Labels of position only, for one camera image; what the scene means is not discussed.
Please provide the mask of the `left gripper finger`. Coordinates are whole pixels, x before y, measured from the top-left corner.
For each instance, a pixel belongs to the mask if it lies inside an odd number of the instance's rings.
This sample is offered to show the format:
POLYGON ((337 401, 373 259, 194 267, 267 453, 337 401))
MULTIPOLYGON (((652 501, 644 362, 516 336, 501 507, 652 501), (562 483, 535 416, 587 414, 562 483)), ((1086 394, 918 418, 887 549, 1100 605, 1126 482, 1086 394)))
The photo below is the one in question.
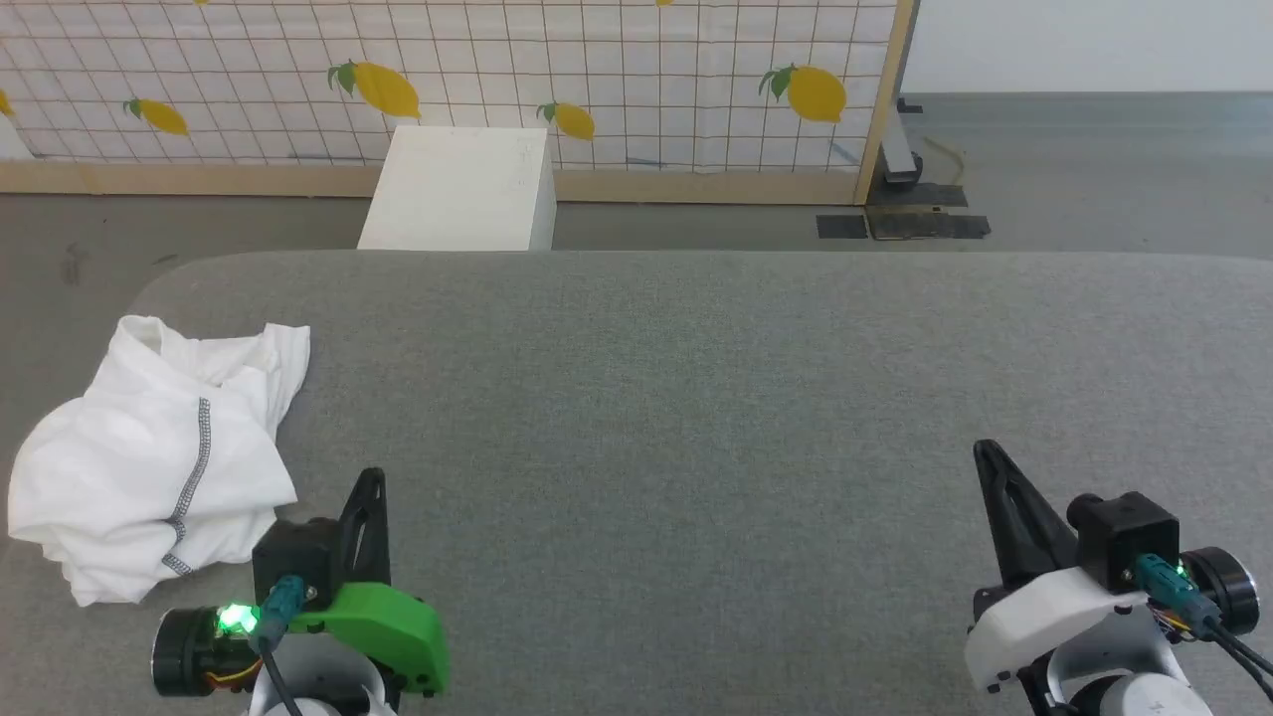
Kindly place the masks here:
POLYGON ((340 586, 349 582, 391 585, 388 505, 382 468, 364 468, 339 517, 340 586))

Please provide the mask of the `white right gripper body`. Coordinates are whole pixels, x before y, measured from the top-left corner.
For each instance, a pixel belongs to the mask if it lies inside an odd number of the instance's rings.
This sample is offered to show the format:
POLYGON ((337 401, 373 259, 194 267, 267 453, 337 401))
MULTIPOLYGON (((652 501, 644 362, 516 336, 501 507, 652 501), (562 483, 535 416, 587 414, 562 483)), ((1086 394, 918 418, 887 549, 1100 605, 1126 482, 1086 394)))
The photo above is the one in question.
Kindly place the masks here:
MULTIPOLYGON (((1227 552, 1185 552, 1178 567, 1240 640, 1258 626, 1255 582, 1227 552)), ((1054 571, 1015 591, 981 592, 964 659, 973 685, 990 694, 1013 683, 1027 694, 1192 694, 1174 648, 1213 642, 1169 617, 1141 589, 1111 594, 1082 568, 1054 571)))

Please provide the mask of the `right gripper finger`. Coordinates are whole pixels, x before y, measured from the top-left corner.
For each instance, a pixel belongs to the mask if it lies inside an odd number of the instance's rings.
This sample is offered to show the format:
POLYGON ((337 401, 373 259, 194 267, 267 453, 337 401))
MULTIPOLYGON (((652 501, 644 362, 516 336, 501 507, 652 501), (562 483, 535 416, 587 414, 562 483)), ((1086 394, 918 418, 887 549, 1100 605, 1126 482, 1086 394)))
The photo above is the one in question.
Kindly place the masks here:
POLYGON ((1009 454, 995 440, 978 440, 973 457, 1001 585, 1022 589, 1037 576, 1076 567, 1077 536, 1009 454))

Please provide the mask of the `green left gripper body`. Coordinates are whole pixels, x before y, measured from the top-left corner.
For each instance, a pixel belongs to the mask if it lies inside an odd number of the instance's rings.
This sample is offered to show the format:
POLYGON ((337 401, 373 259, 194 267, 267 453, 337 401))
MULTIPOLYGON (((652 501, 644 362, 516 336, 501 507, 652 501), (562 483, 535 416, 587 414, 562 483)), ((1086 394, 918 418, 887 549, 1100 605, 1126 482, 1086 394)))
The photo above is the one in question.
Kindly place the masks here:
MULTIPOLYGON (((167 612, 153 643, 157 693, 278 697, 252 648, 258 615, 251 604, 167 612)), ((449 687, 440 617, 383 584, 349 582, 323 612, 300 608, 272 656, 292 697, 433 697, 449 687)))

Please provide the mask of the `white long-sleeve shirt grey stitching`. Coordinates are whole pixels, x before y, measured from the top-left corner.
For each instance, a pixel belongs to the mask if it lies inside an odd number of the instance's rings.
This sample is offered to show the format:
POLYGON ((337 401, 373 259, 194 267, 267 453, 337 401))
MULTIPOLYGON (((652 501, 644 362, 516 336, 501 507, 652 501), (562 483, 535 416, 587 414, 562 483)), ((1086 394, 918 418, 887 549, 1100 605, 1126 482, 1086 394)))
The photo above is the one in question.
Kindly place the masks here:
POLYGON ((196 339, 127 313, 90 385, 23 440, 10 536, 59 564, 81 608, 250 562, 298 499, 276 436, 311 348, 308 326, 196 339))

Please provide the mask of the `long dark floor mat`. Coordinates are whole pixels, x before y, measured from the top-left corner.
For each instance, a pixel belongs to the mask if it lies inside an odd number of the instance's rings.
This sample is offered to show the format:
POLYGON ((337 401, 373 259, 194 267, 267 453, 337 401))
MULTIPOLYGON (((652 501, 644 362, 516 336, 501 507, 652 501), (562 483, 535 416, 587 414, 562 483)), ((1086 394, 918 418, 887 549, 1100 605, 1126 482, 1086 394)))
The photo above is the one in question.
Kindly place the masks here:
POLYGON ((987 217, 960 217, 942 211, 868 211, 864 222, 876 241, 985 240, 990 234, 987 217))

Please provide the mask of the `grey fabric sofa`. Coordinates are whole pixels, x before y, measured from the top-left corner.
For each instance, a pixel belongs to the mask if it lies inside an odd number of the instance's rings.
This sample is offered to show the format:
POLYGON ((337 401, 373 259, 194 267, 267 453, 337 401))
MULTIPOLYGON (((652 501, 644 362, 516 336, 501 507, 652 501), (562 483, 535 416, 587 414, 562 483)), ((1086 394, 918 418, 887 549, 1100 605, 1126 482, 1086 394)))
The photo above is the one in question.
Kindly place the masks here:
POLYGON ((1273 660, 1273 262, 244 254, 132 312, 311 327, 286 516, 386 471, 452 657, 411 716, 1021 716, 962 657, 1001 578, 976 440, 1058 511, 1137 490, 1231 552, 1273 660))

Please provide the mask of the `dark grey floor plate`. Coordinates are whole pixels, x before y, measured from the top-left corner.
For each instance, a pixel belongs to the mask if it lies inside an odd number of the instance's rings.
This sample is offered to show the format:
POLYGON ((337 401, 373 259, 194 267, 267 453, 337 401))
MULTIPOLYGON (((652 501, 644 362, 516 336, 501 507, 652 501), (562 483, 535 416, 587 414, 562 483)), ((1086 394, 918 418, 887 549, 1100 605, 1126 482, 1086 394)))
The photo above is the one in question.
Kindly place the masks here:
POLYGON ((876 185, 864 201, 867 206, 933 206, 967 208, 964 187, 948 183, 889 183, 876 185))

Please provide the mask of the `white rectangular box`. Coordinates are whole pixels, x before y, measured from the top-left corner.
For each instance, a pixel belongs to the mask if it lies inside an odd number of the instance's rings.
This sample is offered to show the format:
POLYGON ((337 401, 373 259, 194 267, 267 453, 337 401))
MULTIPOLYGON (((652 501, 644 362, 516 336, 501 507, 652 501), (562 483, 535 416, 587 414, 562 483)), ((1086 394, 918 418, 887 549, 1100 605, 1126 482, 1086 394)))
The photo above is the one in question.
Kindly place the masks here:
POLYGON ((400 125, 356 246, 547 251, 556 208, 545 127, 400 125))

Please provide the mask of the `grey metal partition foot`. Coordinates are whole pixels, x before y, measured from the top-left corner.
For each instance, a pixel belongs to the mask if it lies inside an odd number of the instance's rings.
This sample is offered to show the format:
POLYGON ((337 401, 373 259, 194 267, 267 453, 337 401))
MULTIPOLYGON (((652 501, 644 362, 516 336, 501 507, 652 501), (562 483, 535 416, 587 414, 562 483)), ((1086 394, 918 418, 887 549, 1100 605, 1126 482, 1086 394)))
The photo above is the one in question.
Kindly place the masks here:
POLYGON ((886 117, 885 134, 881 141, 882 183, 894 191, 914 189, 923 175, 924 162, 913 152, 903 125, 904 113, 922 113, 922 104, 910 104, 904 96, 895 99, 886 117))

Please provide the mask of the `lemon print partition wooden frame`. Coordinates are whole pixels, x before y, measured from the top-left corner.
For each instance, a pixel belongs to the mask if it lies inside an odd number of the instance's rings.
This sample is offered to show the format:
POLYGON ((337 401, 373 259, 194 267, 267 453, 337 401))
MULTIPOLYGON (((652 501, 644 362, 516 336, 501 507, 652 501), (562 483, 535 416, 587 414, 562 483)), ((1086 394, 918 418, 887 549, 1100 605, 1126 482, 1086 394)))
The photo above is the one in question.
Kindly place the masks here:
POLYGON ((0 0, 0 192, 368 197, 527 127, 568 201, 861 205, 920 0, 0 0))

